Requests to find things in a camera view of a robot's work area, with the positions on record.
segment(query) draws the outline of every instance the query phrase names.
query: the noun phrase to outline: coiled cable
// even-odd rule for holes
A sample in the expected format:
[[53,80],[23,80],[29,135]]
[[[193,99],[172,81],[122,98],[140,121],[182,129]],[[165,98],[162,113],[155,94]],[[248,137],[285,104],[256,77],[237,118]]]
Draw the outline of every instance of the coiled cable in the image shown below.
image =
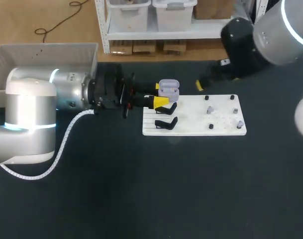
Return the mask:
[[6,167],[4,164],[0,164],[0,166],[9,174],[11,174],[17,178],[24,179],[24,180],[38,180],[38,179],[42,179],[42,178],[46,177],[53,171],[53,169],[56,167],[58,161],[60,160],[64,147],[65,147],[65,144],[66,144],[66,141],[67,141],[67,138],[68,138],[68,135],[70,134],[72,127],[74,126],[74,124],[80,117],[85,116],[85,115],[94,115],[94,110],[82,111],[72,119],[72,121],[70,122],[70,124],[67,127],[67,130],[65,131],[64,138],[61,143],[60,149],[58,150],[56,158],[55,158],[53,164],[51,165],[51,167],[48,170],[46,170],[46,172],[44,172],[38,176],[25,176],[25,175],[21,175],[19,173],[14,172],[13,170]]

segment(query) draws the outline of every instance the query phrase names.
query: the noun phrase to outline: dark mat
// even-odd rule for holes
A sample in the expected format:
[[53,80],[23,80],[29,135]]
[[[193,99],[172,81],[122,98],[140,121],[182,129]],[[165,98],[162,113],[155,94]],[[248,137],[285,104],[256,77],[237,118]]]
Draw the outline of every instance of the dark mat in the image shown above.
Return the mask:
[[[123,67],[137,80],[177,79],[186,95],[207,64]],[[0,168],[0,239],[303,239],[302,93],[302,61],[215,84],[205,94],[239,95],[239,137],[143,136],[142,109],[86,116],[45,179]],[[57,148],[72,117],[58,113]],[[36,175],[50,164],[12,168]]]

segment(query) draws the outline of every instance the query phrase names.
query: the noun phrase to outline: white bin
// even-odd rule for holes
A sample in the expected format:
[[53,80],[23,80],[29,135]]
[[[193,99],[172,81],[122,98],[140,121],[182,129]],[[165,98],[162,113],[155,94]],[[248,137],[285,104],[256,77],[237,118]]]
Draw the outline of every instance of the white bin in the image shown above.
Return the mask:
[[111,22],[118,32],[147,31],[148,6],[151,0],[107,0]]
[[152,0],[157,9],[159,31],[186,31],[197,0]]

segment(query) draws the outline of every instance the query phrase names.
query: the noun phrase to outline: white board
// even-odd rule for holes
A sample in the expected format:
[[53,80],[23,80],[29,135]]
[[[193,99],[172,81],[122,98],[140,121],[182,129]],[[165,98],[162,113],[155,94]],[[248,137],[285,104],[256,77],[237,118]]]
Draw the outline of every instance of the white board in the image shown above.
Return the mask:
[[[230,97],[231,95],[209,95],[209,100],[205,100],[205,96],[179,96],[178,106],[171,116],[144,108],[142,133],[151,136],[245,135],[246,125],[239,98],[234,95],[231,100]],[[214,109],[211,114],[207,114],[209,106]],[[237,114],[234,114],[234,109],[238,109]],[[173,130],[156,128],[155,120],[171,123],[174,117],[178,117],[178,122]],[[238,129],[240,120],[244,126]]]

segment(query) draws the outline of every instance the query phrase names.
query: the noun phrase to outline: brown floor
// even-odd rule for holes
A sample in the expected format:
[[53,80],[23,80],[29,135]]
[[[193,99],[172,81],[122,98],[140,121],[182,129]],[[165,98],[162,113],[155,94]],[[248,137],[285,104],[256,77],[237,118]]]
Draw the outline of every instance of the brown floor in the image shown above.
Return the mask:
[[[71,0],[0,0],[0,45],[7,43],[41,43],[43,36],[36,35],[37,28],[51,29],[64,18],[77,11],[69,7]],[[100,30],[94,0],[83,5],[75,17],[64,22],[46,38],[53,42],[98,42]],[[116,56],[104,54],[99,48],[99,61],[176,61],[217,60],[226,57],[219,40],[192,40],[182,56]]]

